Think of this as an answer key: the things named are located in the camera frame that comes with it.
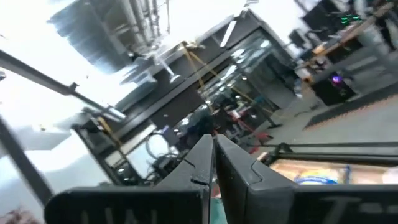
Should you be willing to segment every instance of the black monitor back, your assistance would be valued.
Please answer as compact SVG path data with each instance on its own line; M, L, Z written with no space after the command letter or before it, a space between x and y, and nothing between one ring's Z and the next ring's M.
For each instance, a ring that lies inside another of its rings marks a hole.
M337 12L340 10L331 0L321 0L313 9L302 17L311 30L325 30L316 35L321 41L328 41L329 35L336 34L345 26L340 22Z

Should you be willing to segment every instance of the glass door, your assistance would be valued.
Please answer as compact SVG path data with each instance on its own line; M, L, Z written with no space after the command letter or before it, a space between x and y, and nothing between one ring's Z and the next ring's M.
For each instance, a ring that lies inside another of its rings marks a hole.
M260 30L235 46L231 58L268 101L285 108L295 98L293 83L297 76L281 62L276 48Z

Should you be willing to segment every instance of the fluorescent light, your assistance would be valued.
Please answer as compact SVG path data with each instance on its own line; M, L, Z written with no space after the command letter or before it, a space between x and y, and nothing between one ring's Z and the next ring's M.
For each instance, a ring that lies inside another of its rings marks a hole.
M264 47L267 47L269 45L269 40L265 40L261 45L260 45L260 47L261 48L264 48Z
M181 122L182 125L187 125L188 123L189 123L189 119L188 118L182 119L182 122Z
M220 47L225 47L226 43L229 40L229 37L231 37L232 31L234 30L235 25L236 25L236 21L231 21L229 23L228 28L227 28L227 30L225 32L223 41L221 41Z
M243 54L243 52L244 52L244 49L239 49L239 50L235 51L231 56L232 57L238 57L241 54Z

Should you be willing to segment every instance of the person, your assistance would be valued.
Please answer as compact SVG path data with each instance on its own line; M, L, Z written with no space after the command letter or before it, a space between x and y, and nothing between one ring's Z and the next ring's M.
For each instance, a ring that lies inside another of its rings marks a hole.
M377 8L377 7L382 6L385 3L386 3L385 0L349 0L348 6L349 6L349 10L351 12L355 12L359 16L364 17L364 16L366 16L366 12L365 12L366 8L368 8L368 7ZM390 51L393 52L393 51L397 50L397 48L395 47L395 45L392 41L390 30L388 29L388 26L387 26L387 17L386 16L379 17L376 19L376 21L374 23L379 28L382 38L384 39L384 41L390 48Z

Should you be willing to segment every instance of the purple light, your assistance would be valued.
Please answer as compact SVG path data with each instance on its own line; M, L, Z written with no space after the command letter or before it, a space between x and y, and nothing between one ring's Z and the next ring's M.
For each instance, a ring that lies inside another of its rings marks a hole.
M334 76L334 77L332 77L331 78L331 80L334 82L334 83L339 83L339 82L341 82L341 78L339 77L339 76Z

